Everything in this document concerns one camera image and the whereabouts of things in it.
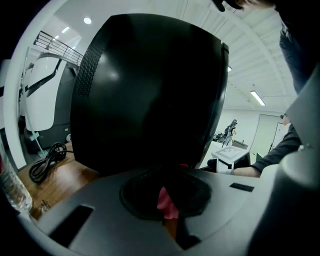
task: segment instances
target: black power cable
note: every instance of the black power cable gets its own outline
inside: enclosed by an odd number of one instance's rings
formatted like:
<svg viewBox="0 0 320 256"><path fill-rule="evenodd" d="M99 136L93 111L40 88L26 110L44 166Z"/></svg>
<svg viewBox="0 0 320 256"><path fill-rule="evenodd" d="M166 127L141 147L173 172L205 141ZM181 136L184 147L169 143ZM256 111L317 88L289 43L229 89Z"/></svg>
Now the black power cable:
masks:
<svg viewBox="0 0 320 256"><path fill-rule="evenodd" d="M73 153L73 151L67 150L67 147L62 142L54 143L46 155L45 158L36 161L29 170L30 179L37 184L42 183L48 176L50 165L52 162L59 162L65 159L67 152Z"/></svg>

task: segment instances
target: person's arm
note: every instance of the person's arm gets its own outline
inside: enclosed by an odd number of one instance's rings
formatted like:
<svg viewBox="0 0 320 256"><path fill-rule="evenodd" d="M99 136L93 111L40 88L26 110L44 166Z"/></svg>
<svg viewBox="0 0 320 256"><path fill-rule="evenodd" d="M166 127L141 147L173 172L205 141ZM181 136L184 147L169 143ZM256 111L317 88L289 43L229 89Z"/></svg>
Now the person's arm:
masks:
<svg viewBox="0 0 320 256"><path fill-rule="evenodd" d="M264 158L260 159L252 165L260 173L263 169L270 165L279 164L280 161L288 154L295 152L301 145L301 140L293 125L290 125L288 133L283 140L271 150Z"/></svg>
<svg viewBox="0 0 320 256"><path fill-rule="evenodd" d="M250 167L235 169L233 174L238 176L260 177L265 167L279 164L286 155L297 151L300 145L301 140L296 129L293 125L290 125L289 131L283 140L264 158L255 162Z"/></svg>

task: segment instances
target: railing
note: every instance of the railing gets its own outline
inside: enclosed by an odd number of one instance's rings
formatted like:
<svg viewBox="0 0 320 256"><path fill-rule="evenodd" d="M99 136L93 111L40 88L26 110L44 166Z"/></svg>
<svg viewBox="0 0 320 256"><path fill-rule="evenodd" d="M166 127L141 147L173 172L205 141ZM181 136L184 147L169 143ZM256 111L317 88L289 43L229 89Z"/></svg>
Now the railing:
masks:
<svg viewBox="0 0 320 256"><path fill-rule="evenodd" d="M40 31L33 44L48 50L50 53L61 55L79 66L84 57L65 43L43 31Z"/></svg>

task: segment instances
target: wooden table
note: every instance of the wooden table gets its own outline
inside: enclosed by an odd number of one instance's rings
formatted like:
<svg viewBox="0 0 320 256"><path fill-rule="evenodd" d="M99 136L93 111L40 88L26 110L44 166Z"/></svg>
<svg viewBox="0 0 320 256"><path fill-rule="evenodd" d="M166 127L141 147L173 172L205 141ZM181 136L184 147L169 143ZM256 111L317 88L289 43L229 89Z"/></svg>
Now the wooden table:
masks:
<svg viewBox="0 0 320 256"><path fill-rule="evenodd" d="M72 151L72 144L66 144L67 150ZM48 176L41 184L34 183L29 177L32 165L22 169L18 176L32 197L30 214L38 220L41 213L42 201L47 201L51 207L68 198L86 184L101 178L100 174L75 160L73 153L67 153L65 159L54 164ZM175 238L177 219L165 219L164 225L169 234Z"/></svg>

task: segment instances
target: white ceiling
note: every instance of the white ceiling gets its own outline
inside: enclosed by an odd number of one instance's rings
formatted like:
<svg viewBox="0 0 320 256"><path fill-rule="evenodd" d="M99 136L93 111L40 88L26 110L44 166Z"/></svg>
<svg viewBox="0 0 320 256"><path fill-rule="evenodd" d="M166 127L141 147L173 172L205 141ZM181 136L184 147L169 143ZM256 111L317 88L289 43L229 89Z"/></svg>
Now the white ceiling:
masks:
<svg viewBox="0 0 320 256"><path fill-rule="evenodd" d="M68 0L43 30L84 54L91 40L116 14L150 13L181 19L215 35L229 46L229 72L224 109L285 112L296 93L279 47L281 20L273 9L219 12L211 0ZM92 24L83 22L90 17ZM70 29L62 34L61 30ZM251 96L255 90L266 106Z"/></svg>

